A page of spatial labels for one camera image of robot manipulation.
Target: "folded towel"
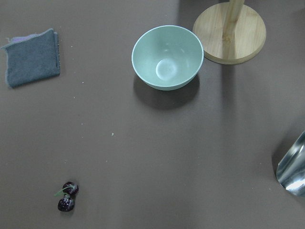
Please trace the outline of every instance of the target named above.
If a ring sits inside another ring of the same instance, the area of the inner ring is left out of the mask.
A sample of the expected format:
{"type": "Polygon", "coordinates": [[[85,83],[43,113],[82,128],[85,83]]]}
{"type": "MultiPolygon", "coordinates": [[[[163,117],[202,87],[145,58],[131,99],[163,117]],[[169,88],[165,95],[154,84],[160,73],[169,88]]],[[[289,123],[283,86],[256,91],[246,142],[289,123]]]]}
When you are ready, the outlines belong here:
{"type": "Polygon", "coordinates": [[[14,37],[1,48],[7,54],[5,79],[10,87],[60,74],[58,35],[53,29],[14,37]]]}

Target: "bowl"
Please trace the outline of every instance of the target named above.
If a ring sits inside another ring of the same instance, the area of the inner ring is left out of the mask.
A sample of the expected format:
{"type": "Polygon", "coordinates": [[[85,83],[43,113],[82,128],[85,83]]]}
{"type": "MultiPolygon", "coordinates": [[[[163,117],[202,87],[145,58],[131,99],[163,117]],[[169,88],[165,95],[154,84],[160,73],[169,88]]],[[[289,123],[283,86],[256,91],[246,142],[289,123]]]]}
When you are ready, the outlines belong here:
{"type": "Polygon", "coordinates": [[[143,34],[132,51],[132,66],[149,86],[175,90],[188,84],[203,63],[203,46],[186,28],[164,25],[143,34]]]}

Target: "brown surface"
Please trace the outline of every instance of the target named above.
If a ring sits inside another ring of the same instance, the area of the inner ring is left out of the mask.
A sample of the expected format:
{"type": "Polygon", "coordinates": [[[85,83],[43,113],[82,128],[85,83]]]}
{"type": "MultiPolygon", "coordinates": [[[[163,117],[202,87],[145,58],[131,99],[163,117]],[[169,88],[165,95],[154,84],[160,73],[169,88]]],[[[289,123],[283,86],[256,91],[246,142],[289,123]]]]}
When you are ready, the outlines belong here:
{"type": "Polygon", "coordinates": [[[274,176],[305,130],[304,1],[245,1],[266,25],[260,53],[204,60],[177,91],[132,69],[145,31],[191,30],[218,2],[1,0],[0,45],[53,27],[61,54],[59,77],[12,90],[0,52],[1,228],[304,227],[304,199],[274,176]],[[68,180],[80,191],[60,213],[53,194],[68,180]]]}

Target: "shiny metal object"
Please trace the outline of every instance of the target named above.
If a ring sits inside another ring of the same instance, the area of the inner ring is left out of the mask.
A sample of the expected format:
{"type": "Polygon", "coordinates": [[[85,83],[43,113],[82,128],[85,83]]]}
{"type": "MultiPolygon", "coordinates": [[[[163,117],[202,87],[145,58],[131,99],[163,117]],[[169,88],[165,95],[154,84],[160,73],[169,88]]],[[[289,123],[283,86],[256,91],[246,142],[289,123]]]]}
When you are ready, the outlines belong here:
{"type": "Polygon", "coordinates": [[[305,197],[305,131],[278,164],[276,178],[288,192],[305,197]]]}

